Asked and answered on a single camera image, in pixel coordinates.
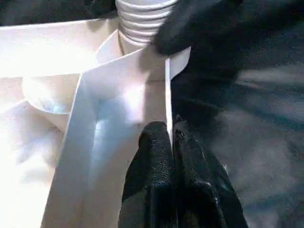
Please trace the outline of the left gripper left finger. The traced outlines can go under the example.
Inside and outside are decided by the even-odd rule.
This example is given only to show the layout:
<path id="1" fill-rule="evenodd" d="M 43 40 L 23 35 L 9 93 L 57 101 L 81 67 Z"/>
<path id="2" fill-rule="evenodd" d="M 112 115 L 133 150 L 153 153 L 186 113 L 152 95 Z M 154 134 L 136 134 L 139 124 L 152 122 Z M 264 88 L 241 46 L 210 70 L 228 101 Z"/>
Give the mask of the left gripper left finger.
<path id="1" fill-rule="evenodd" d="M 118 226 L 175 227 L 175 177 L 171 142 L 164 122 L 142 130 L 126 172 Z"/>

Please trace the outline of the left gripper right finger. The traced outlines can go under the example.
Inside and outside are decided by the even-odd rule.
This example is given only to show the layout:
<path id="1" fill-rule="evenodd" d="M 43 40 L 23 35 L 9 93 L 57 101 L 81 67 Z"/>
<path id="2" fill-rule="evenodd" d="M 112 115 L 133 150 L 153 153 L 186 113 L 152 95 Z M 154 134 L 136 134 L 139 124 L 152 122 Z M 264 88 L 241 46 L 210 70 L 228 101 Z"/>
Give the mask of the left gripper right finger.
<path id="1" fill-rule="evenodd" d="M 246 228 L 224 166 L 187 129 L 174 130 L 178 223 L 182 228 Z"/>

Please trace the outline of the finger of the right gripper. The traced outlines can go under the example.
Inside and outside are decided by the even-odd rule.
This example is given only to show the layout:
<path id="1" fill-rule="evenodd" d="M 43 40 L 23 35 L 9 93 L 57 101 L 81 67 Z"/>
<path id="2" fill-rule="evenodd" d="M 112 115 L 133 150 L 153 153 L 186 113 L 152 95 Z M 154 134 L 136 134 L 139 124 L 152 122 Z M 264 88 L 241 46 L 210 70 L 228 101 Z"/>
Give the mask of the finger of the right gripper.
<path id="1" fill-rule="evenodd" d="M 239 5 L 239 0 L 179 0 L 154 36 L 155 49 L 173 55 L 218 34 Z"/>

